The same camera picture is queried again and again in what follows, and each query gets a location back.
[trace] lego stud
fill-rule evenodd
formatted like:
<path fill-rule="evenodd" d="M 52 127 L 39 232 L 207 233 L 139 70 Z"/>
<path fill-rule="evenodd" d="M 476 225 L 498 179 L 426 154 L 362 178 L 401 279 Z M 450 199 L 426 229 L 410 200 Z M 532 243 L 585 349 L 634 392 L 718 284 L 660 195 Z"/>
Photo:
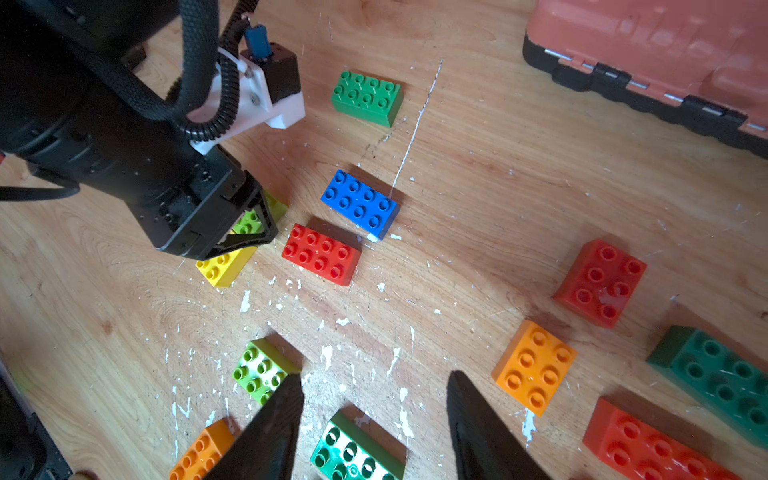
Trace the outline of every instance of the lego stud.
<path fill-rule="evenodd" d="M 507 375 L 507 387 L 509 387 L 510 390 L 517 390 L 522 384 L 523 377 L 519 373 L 510 372 L 509 375 Z"/>
<path fill-rule="evenodd" d="M 317 468 L 324 467 L 330 458 L 331 454 L 328 449 L 320 449 L 320 451 L 317 452 L 317 455 L 315 455 L 315 466 Z"/>
<path fill-rule="evenodd" d="M 530 369 L 536 363 L 536 355 L 531 350 L 523 350 L 518 356 L 518 362 L 523 368 Z"/>
<path fill-rule="evenodd" d="M 195 460 L 197 460 L 197 453 L 189 452 L 181 460 L 181 466 L 184 468 L 189 468 L 192 466 Z"/>
<path fill-rule="evenodd" d="M 623 422 L 620 422 L 617 427 L 628 439 L 634 440 L 640 436 L 640 426 L 630 419 L 626 419 Z"/>
<path fill-rule="evenodd" d="M 598 257 L 600 257 L 602 260 L 606 262 L 610 262 L 611 260 L 618 257 L 618 252 L 616 251 L 615 248 L 607 245 L 601 248 L 600 250 L 598 250 Z"/>
<path fill-rule="evenodd" d="M 624 450 L 621 445 L 612 445 L 606 453 L 608 458 L 613 460 L 616 465 L 621 467 L 629 465 L 629 452 Z"/>
<path fill-rule="evenodd" d="M 558 383 L 560 375 L 558 375 L 557 370 L 553 369 L 552 367 L 548 367 L 541 372 L 541 379 L 544 380 L 544 383 L 547 385 L 553 386 Z"/>
<path fill-rule="evenodd" d="M 256 377 L 255 379 L 248 382 L 248 385 L 245 386 L 245 390 L 248 393 L 256 392 L 258 389 L 260 389 L 262 386 L 261 379 L 259 377 Z"/>
<path fill-rule="evenodd" d="M 246 362 L 251 362 L 253 359 L 257 358 L 259 356 L 259 350 L 258 349 L 248 349 L 243 354 L 243 360 Z"/>
<path fill-rule="evenodd" d="M 593 266 L 587 270 L 587 280 L 592 283 L 600 283 L 605 279 L 605 272 L 601 268 Z"/>
<path fill-rule="evenodd" d="M 373 476 L 374 470 L 376 470 L 376 460 L 370 457 L 366 458 L 366 460 L 362 463 L 362 467 L 360 468 L 362 477 L 371 478 L 371 476 Z"/>
<path fill-rule="evenodd" d="M 234 372 L 232 372 L 232 378 L 235 380 L 242 380 L 248 376 L 248 367 L 247 366 L 241 366 L 237 367 Z"/>
<path fill-rule="evenodd" d="M 630 275 L 639 275 L 643 267 L 637 260 L 630 260 L 624 265 L 624 272 Z"/>
<path fill-rule="evenodd" d="M 672 454 L 672 445 L 661 437 L 651 437 L 648 439 L 648 443 L 654 450 L 654 453 L 661 458 L 666 458 Z"/>
<path fill-rule="evenodd" d="M 267 390 L 266 392 L 264 392 L 264 394 L 259 399 L 259 403 L 262 406 L 266 405 L 266 403 L 270 401 L 270 397 L 271 396 L 272 396 L 272 390 Z"/>
<path fill-rule="evenodd" d="M 312 252 L 309 250 L 304 250 L 302 253 L 299 253 L 299 262 L 300 263 L 307 263 L 312 259 Z"/>
<path fill-rule="evenodd" d="M 641 465 L 637 467 L 637 474 L 643 480 L 663 480 L 661 472 L 651 465 Z"/>
<path fill-rule="evenodd" d="M 355 458 L 355 455 L 357 455 L 357 444 L 355 442 L 350 442 L 346 444 L 346 447 L 344 448 L 344 453 L 342 456 L 344 457 L 345 462 L 351 462 L 353 458 Z"/>
<path fill-rule="evenodd" d="M 210 439 L 208 438 L 208 435 L 203 435 L 194 443 L 194 450 L 197 453 L 201 453 L 203 450 L 208 448 L 209 444 Z"/>
<path fill-rule="evenodd" d="M 540 389 L 533 389 L 531 390 L 530 395 L 528 395 L 528 401 L 535 409 L 541 409 L 544 408 L 544 404 L 547 402 L 547 397 Z"/>
<path fill-rule="evenodd" d="M 629 285 L 624 282 L 616 282 L 608 290 L 611 296 L 627 296 L 629 295 Z"/>
<path fill-rule="evenodd" d="M 336 468 L 333 469 L 331 480 L 344 480 L 344 478 L 346 478 L 346 467 L 344 464 L 339 463 Z"/>
<path fill-rule="evenodd" d="M 613 305 L 603 305 L 600 307 L 600 314 L 603 316 L 603 318 L 606 319 L 614 319 L 618 316 L 618 312 L 616 311 L 616 307 Z"/>
<path fill-rule="evenodd" d="M 339 429 L 337 427 L 333 427 L 328 431 L 328 434 L 326 435 L 326 443 L 328 446 L 333 446 L 333 444 L 335 444 L 338 439 Z"/>
<path fill-rule="evenodd" d="M 592 301 L 592 292 L 585 288 L 576 290 L 576 301 L 583 305 L 590 303 Z"/>
<path fill-rule="evenodd" d="M 296 251 L 299 249 L 299 246 L 295 243 L 288 243 L 285 248 L 283 248 L 283 255 L 286 257 L 293 257 L 296 255 Z"/>

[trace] wood grain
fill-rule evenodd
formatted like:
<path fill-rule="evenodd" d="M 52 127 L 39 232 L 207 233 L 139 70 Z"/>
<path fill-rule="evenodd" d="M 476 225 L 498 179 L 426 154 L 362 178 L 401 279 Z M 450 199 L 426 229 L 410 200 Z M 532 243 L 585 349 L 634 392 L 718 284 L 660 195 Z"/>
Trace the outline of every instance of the wood grain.
<path fill-rule="evenodd" d="M 233 3 L 221 3 L 225 19 Z M 581 446 L 602 395 L 762 478 L 765 452 L 644 359 L 668 325 L 692 323 L 765 365 L 768 163 L 528 67 L 521 43 L 533 6 L 261 2 L 257 21 L 299 56 L 307 110 L 287 131 L 259 126 L 226 143 L 291 206 L 280 236 L 228 290 L 212 289 L 194 262 L 154 251 L 127 208 L 97 191 L 0 204 L 0 356 L 71 466 L 102 479 L 164 478 L 210 415 L 245 426 L 257 407 L 230 373 L 248 340 L 273 334 L 303 356 L 294 478 L 317 477 L 310 453 L 342 407 L 399 439 L 407 478 L 456 478 L 448 374 L 467 372 L 524 442 L 523 408 L 490 372 L 529 318 L 579 352 L 528 449 L 552 478 L 618 478 Z M 180 23 L 148 51 L 140 76 L 164 92 L 179 72 Z M 344 69 L 403 86 L 392 129 L 333 110 Z M 324 187 L 342 168 L 388 193 L 409 144 L 391 230 L 402 239 L 364 241 L 350 288 L 280 258 L 294 222 L 360 233 L 320 203 Z M 0 181 L 38 182 L 12 157 Z M 613 331 L 551 300 L 596 237 L 649 265 Z"/>

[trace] white paint splatter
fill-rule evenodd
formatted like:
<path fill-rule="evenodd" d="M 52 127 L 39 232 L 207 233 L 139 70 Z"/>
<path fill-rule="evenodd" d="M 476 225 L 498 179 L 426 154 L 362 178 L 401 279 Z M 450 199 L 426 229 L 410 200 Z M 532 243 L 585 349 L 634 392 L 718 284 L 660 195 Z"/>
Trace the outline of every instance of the white paint splatter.
<path fill-rule="evenodd" d="M 395 367 L 397 360 L 400 358 L 400 350 L 401 349 L 398 346 L 392 349 L 392 354 L 394 355 L 394 358 L 392 359 L 392 363 L 389 364 L 389 370 L 386 371 L 387 376 L 392 376 L 392 369 Z"/>
<path fill-rule="evenodd" d="M 240 304 L 240 313 L 245 313 L 250 308 L 250 290 L 243 293 L 243 302 Z"/>
<path fill-rule="evenodd" d="M 333 346 L 328 345 L 323 347 L 323 352 L 320 353 L 320 360 L 325 357 L 326 359 L 326 371 L 328 371 L 329 368 L 331 368 L 331 356 L 333 355 Z"/>
<path fill-rule="evenodd" d="M 402 429 L 403 435 L 410 439 L 413 438 L 413 430 L 411 430 L 411 426 L 408 425 L 408 412 L 406 412 L 402 407 L 400 407 L 400 423 L 395 423 L 395 426 L 399 429 Z"/>
<path fill-rule="evenodd" d="M 525 436 L 525 448 L 531 444 L 533 440 L 533 432 L 537 432 L 533 419 L 536 417 L 531 410 L 525 409 L 525 422 L 523 422 L 523 435 Z"/>

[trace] orange plastic case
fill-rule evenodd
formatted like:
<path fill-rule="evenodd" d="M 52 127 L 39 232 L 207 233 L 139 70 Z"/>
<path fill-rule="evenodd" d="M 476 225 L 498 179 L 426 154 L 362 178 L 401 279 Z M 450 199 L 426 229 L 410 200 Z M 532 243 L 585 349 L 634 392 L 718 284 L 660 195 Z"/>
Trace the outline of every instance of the orange plastic case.
<path fill-rule="evenodd" d="M 709 115 L 700 122 L 717 120 L 723 129 L 768 139 L 766 18 L 764 0 L 538 0 L 528 22 L 524 56 L 536 68 L 550 70 L 543 68 L 544 60 L 537 58 L 530 41 L 551 60 L 582 75 L 594 76 L 600 66 L 605 81 L 629 92 L 675 108 L 691 98 L 701 110 L 694 113 Z M 579 75 L 574 72 L 550 73 L 570 88 L 599 91 L 576 88 Z M 631 104 L 622 92 L 599 93 L 697 131 L 690 118 L 665 118 L 642 101 Z M 717 129 L 699 133 L 732 144 Z M 755 151 L 754 145 L 734 146 Z M 755 153 L 763 156 L 766 151 Z"/>

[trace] blue lego brick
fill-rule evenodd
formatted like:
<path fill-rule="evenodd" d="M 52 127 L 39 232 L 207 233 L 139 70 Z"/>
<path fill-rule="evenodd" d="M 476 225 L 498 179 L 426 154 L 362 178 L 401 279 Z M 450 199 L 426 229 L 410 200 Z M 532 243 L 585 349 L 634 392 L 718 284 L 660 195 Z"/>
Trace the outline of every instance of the blue lego brick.
<path fill-rule="evenodd" d="M 333 175 L 322 200 L 379 240 L 400 211 L 397 202 L 341 170 Z"/>

